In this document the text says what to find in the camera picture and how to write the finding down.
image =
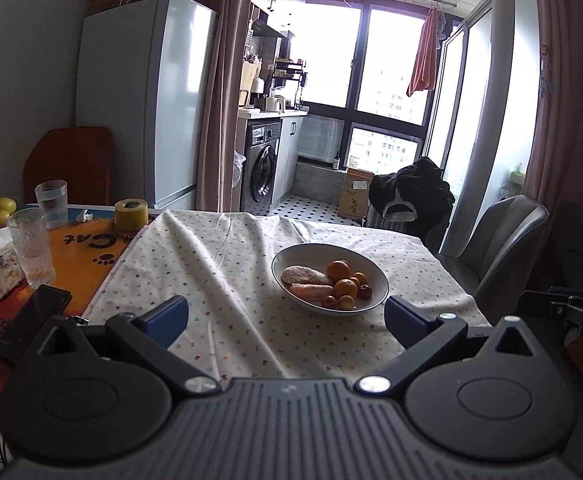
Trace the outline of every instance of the smartphone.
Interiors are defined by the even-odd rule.
[[[72,293],[41,285],[0,335],[0,358],[16,366],[52,316],[62,314]]]

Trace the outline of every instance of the roll of tape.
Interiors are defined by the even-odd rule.
[[[116,229],[123,233],[135,233],[150,223],[147,202],[140,198],[126,198],[116,203]]]

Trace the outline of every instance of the bowl rim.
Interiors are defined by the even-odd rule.
[[[380,269],[380,267],[378,266],[378,264],[377,264],[376,262],[374,262],[373,260],[369,259],[369,258],[368,258],[367,256],[365,256],[364,254],[357,253],[356,251],[352,251],[351,249],[348,249],[347,247],[341,247],[341,246],[337,246],[337,245],[334,245],[334,244],[321,244],[321,243],[316,243],[316,242],[306,242],[306,243],[302,243],[302,244],[294,244],[294,245],[290,245],[290,246],[288,246],[288,247],[286,247],[286,248],[284,248],[284,249],[281,249],[280,251],[278,251],[278,252],[276,253],[276,255],[275,255],[273,258],[272,258],[272,262],[271,262],[271,265],[270,265],[270,267],[269,267],[269,268],[270,268],[270,270],[271,270],[271,272],[272,272],[272,275],[273,275],[274,279],[276,280],[276,283],[278,283],[278,286],[280,286],[281,288],[283,288],[283,289],[284,289],[284,291],[285,291],[287,294],[289,294],[289,295],[293,296],[294,298],[296,298],[296,300],[297,300],[297,301],[300,301],[301,303],[303,303],[303,304],[305,304],[306,306],[308,306],[308,307],[310,307],[310,308],[313,308],[313,309],[317,309],[317,310],[323,310],[323,311],[325,311],[325,312],[344,312],[344,311],[342,311],[342,310],[335,310],[335,309],[333,309],[333,308],[325,308],[324,306],[316,305],[316,304],[310,303],[309,301],[305,301],[305,300],[303,300],[303,299],[299,298],[299,297],[298,297],[298,296],[296,296],[295,294],[291,293],[291,292],[289,291],[289,289],[287,289],[287,287],[286,287],[286,286],[284,286],[284,284],[281,282],[281,280],[278,278],[278,276],[277,276],[277,275],[276,275],[276,273],[274,272],[274,262],[276,261],[276,258],[278,258],[278,256],[279,256],[279,255],[280,255],[280,254],[281,254],[283,251],[286,251],[286,250],[288,250],[288,249],[290,249],[290,248],[292,248],[292,247],[296,247],[296,246],[307,246],[307,245],[323,246],[323,247],[337,247],[337,248],[339,248],[339,249],[342,249],[342,250],[348,251],[348,252],[350,252],[350,253],[352,253],[352,254],[356,254],[357,256],[362,256],[362,257],[363,257],[363,258],[365,258],[367,261],[369,261],[369,263],[370,263],[370,264],[372,264],[374,267],[376,267],[376,268],[377,268],[377,269],[380,271],[380,273],[383,275],[383,277],[385,278],[385,281],[387,282],[387,292],[385,293],[385,297],[384,297],[384,298],[382,298],[382,300],[378,301],[378,302],[377,302],[376,304],[374,304],[374,305],[370,305],[370,306],[367,306],[367,307],[365,307],[365,308],[361,308],[360,310],[356,309],[356,310],[350,310],[350,311],[347,311],[347,312],[351,312],[351,314],[350,314],[351,316],[354,316],[355,314],[362,314],[363,312],[369,312],[370,310],[372,310],[372,309],[374,309],[374,308],[376,308],[376,307],[379,307],[380,305],[382,305],[383,303],[385,303],[385,301],[386,301],[386,300],[387,300],[387,298],[389,297],[389,280],[388,280],[388,278],[387,278],[387,275],[386,275],[384,272],[382,272],[382,269]]]

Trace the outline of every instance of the paw print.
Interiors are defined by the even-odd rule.
[[[98,265],[113,265],[116,263],[114,255],[109,253],[101,254],[99,258],[94,258],[92,261]]]

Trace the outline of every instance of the pink curtain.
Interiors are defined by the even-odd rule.
[[[583,192],[583,0],[538,3],[542,90],[523,192],[552,211]]]
[[[250,0],[198,0],[219,14],[198,159],[197,209],[231,210],[238,93]]]
[[[419,90],[433,90],[436,87],[436,55],[438,52],[438,17],[440,11],[432,9],[420,32],[418,52],[415,57],[414,72],[407,88],[407,97]]]

